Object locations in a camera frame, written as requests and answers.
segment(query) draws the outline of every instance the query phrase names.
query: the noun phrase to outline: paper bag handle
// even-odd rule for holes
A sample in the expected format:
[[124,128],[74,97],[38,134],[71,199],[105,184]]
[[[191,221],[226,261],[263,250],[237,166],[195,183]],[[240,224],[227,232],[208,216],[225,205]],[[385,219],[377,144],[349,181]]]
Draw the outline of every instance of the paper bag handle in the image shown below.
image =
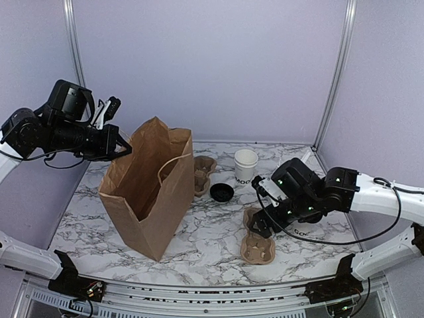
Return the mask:
[[168,160],[167,162],[164,163],[164,165],[158,171],[158,180],[159,180],[159,184],[160,184],[161,187],[162,187],[162,178],[160,177],[160,172],[162,172],[162,170],[168,164],[170,164],[171,162],[173,162],[174,160],[178,160],[178,159],[185,158],[185,157],[188,157],[188,156],[191,156],[191,154],[183,154],[182,156],[178,156],[178,157],[172,158],[171,160]]

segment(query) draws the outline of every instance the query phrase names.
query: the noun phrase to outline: purple wall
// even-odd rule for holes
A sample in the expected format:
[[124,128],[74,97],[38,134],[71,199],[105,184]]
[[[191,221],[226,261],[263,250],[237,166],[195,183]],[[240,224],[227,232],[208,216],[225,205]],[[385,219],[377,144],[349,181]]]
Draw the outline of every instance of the purple wall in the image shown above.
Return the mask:
[[312,144],[346,1],[74,1],[87,85],[196,140]]
[[[35,109],[59,78],[75,81],[61,1],[3,1],[0,10],[0,123],[19,107]],[[56,162],[75,160],[63,155]],[[46,248],[83,167],[21,164],[0,185],[0,230]],[[9,317],[22,273],[0,268],[0,313]]]
[[[424,185],[424,3],[359,1],[346,71],[321,155],[326,165],[356,168]],[[353,213],[361,237],[393,219]],[[398,225],[375,246],[401,232]],[[422,317],[424,259],[386,272],[400,317]]]

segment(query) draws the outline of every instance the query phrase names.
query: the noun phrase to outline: marble tabletop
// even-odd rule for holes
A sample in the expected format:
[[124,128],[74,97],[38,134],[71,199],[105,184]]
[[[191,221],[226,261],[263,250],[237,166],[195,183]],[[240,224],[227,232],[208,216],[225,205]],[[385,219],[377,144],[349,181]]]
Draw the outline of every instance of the marble tabletop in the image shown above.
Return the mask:
[[[234,153],[253,149],[259,156],[257,174],[270,176],[283,162],[301,158],[309,147],[284,144],[194,143],[195,155],[217,159],[211,184],[235,187],[228,203],[217,203],[209,194],[195,198],[162,260],[155,262],[127,247],[113,226],[97,194],[108,163],[94,162],[80,182],[50,250],[67,252],[80,274],[103,279],[173,286],[238,286],[292,282],[332,275],[339,260],[359,247],[323,246],[295,240],[284,233],[274,235],[276,257],[268,265],[247,264],[240,256],[246,234],[243,211],[258,207],[251,186],[236,186]],[[323,171],[312,154],[307,165],[319,176]],[[307,237],[337,242],[354,240],[344,213],[330,213],[320,223],[296,224],[288,230]]]

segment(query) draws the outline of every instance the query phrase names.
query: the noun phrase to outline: white robot arm segment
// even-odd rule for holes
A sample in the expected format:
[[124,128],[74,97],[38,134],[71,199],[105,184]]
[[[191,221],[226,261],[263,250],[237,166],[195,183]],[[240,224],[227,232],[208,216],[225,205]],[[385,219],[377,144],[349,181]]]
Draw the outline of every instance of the white robot arm segment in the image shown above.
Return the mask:
[[0,231],[0,264],[55,280],[62,271],[59,257],[7,236]]
[[355,254],[352,259],[352,275],[357,280],[366,280],[387,268],[399,263],[421,257],[420,249],[413,244],[414,228],[408,227],[404,232],[366,252]]
[[[0,131],[0,139],[2,138],[3,133]],[[7,142],[0,144],[0,150],[17,158],[21,158],[21,156],[19,156],[19,154],[10,147]],[[20,160],[12,159],[4,154],[0,154],[0,184],[20,163]]]
[[[399,203],[393,189],[376,184],[373,180],[374,178],[366,174],[358,175],[356,185],[360,191],[354,194],[350,210],[397,216]],[[403,184],[396,184],[396,187],[410,191],[424,191],[420,187]],[[424,195],[399,191],[399,196],[402,204],[401,218],[424,225]]]

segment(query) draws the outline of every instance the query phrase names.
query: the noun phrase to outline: robotic arm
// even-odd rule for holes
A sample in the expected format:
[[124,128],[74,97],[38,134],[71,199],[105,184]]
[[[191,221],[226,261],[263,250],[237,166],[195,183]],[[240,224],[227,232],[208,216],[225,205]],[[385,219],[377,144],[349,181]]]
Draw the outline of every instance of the robotic arm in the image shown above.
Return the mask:
[[292,222],[317,223],[331,211],[369,211],[391,216],[399,216],[401,212],[402,218],[413,221],[410,228],[392,240],[344,257],[333,279],[307,284],[305,294],[311,303],[362,292],[362,280],[424,255],[421,188],[396,184],[398,191],[394,192],[394,185],[382,185],[377,179],[346,168],[333,168],[321,179],[297,158],[281,165],[271,178],[255,177],[252,186],[259,200],[260,196],[268,196],[272,202],[267,207],[262,204],[262,210],[248,225],[252,232],[265,238],[272,231],[291,235],[285,228]]
[[[82,122],[86,106],[90,118]],[[58,152],[71,152],[89,161],[110,161],[132,152],[119,134],[119,127],[104,125],[117,112],[121,101],[110,97],[96,108],[91,91],[59,80],[48,101],[32,111],[21,108],[0,131],[0,183],[22,161],[45,157],[51,161]],[[36,148],[44,154],[30,158]],[[74,297],[100,301],[105,284],[82,278],[66,253],[49,252],[8,237],[0,231],[0,264],[48,278],[49,288]]]

